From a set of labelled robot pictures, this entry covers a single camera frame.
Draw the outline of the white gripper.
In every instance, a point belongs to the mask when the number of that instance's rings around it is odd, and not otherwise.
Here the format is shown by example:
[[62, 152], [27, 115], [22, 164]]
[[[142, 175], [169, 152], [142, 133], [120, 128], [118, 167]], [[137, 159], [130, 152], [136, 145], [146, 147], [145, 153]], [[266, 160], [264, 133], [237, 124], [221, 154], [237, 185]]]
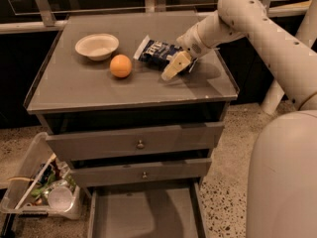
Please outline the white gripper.
[[183, 35], [176, 39], [177, 43], [184, 49], [171, 57], [169, 64], [164, 68], [161, 78], [169, 81], [179, 72], [187, 68], [192, 58], [199, 59], [211, 52], [200, 39], [198, 35], [198, 26], [194, 25], [188, 29]]

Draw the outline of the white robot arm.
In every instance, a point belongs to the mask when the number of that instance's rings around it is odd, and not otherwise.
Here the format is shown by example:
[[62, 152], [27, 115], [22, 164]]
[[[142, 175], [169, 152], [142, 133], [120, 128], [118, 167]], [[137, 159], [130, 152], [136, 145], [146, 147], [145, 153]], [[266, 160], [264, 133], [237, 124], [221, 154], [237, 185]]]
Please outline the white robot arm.
[[259, 134], [252, 151], [246, 238], [317, 238], [317, 53], [266, 14], [259, 0], [218, 0], [177, 41], [170, 80], [218, 45], [245, 36], [293, 102]]

